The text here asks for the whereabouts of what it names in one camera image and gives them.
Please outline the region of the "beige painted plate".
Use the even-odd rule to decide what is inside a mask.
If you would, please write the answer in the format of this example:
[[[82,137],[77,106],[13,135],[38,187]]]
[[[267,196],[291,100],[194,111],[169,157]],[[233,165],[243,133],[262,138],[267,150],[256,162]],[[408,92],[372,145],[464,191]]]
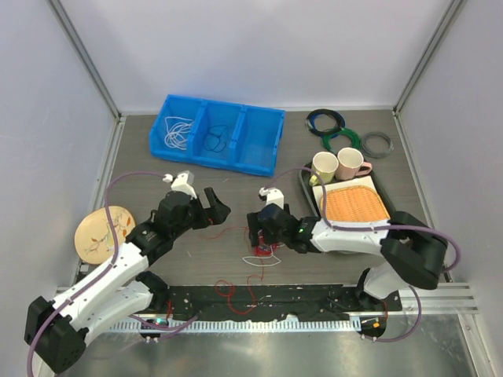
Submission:
[[[136,226],[133,215],[124,207],[110,206],[112,219],[110,226],[105,208],[102,207],[87,215],[79,224],[74,235],[77,255],[83,262],[100,265],[114,253],[112,228],[116,231],[118,243],[125,241]]]

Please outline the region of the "yellow mug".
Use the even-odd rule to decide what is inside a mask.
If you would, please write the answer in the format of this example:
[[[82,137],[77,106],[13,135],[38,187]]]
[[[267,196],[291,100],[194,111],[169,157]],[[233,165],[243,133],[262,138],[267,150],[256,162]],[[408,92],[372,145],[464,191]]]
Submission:
[[[312,159],[311,169],[316,173],[310,176],[309,185],[328,184],[335,176],[339,160],[331,152],[318,152]]]

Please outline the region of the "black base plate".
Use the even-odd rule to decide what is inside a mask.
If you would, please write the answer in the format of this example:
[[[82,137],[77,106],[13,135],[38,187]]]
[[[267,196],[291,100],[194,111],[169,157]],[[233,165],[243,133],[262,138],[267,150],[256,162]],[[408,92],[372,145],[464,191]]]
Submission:
[[[350,313],[397,312],[398,292],[372,298],[342,284],[172,286],[167,304],[175,320],[271,322],[293,315],[301,322],[346,320]]]

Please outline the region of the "orange woven basket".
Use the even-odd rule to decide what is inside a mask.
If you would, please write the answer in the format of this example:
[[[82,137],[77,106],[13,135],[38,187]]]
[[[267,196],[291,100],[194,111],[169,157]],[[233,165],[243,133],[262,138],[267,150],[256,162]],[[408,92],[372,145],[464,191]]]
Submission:
[[[340,188],[321,198],[320,210],[330,221],[373,222],[389,220],[391,216],[377,192],[365,186]]]

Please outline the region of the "black tray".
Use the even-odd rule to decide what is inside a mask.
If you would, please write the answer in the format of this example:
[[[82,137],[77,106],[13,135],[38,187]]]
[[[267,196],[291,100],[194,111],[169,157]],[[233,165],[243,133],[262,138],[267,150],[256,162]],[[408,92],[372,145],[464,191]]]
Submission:
[[[299,177],[300,187],[303,190],[303,193],[304,193],[304,196],[306,197],[306,201],[309,205],[309,208],[311,209],[311,211],[315,215],[320,216],[321,212],[318,207],[320,199],[316,199],[315,193],[314,193],[314,189],[319,189],[319,186],[311,187],[309,185],[310,173],[308,171],[300,170],[298,173],[298,177]],[[384,184],[380,180],[378,175],[374,171],[372,171],[369,175],[367,175],[367,177],[372,179],[373,187],[375,188],[377,194],[382,199],[384,206],[387,209],[387,212],[389,214],[393,214],[394,212],[396,212],[396,207],[395,207],[390,195],[387,193],[387,190],[384,187]]]

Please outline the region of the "blue three-compartment bin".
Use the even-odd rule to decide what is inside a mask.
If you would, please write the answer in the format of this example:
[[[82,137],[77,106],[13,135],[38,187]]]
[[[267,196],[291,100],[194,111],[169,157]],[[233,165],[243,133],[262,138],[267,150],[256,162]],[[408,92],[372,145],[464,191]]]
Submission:
[[[153,156],[271,177],[285,111],[170,94],[149,132]]]

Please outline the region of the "pink mug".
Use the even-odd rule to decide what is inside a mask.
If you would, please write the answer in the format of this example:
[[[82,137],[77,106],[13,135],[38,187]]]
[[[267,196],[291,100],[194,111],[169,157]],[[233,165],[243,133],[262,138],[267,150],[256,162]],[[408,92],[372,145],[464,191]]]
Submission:
[[[340,181],[348,181],[369,174],[373,165],[365,161],[363,154],[356,148],[342,148],[336,155],[339,166],[335,176]]]

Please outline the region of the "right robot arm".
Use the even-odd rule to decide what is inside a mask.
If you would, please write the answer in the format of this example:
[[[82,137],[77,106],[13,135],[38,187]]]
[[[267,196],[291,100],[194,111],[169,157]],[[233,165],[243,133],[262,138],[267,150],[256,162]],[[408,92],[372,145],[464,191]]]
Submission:
[[[404,211],[374,222],[326,221],[296,218],[287,206],[268,204],[247,214],[253,247],[282,243],[299,254],[346,252],[380,256],[384,262],[360,276],[355,301],[375,309],[390,293],[412,286],[432,291],[438,287],[446,256],[446,237]]]

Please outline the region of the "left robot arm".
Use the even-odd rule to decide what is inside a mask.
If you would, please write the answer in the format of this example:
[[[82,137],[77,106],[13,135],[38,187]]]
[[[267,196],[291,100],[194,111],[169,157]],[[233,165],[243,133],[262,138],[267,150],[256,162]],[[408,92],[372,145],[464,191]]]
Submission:
[[[159,313],[166,307],[167,285],[149,267],[185,232],[221,225],[231,212],[212,188],[204,193],[208,207],[196,196],[170,191],[111,258],[53,299],[38,297],[29,305],[24,333],[30,346],[29,375],[34,356],[54,373],[65,372],[118,320],[144,309]]]

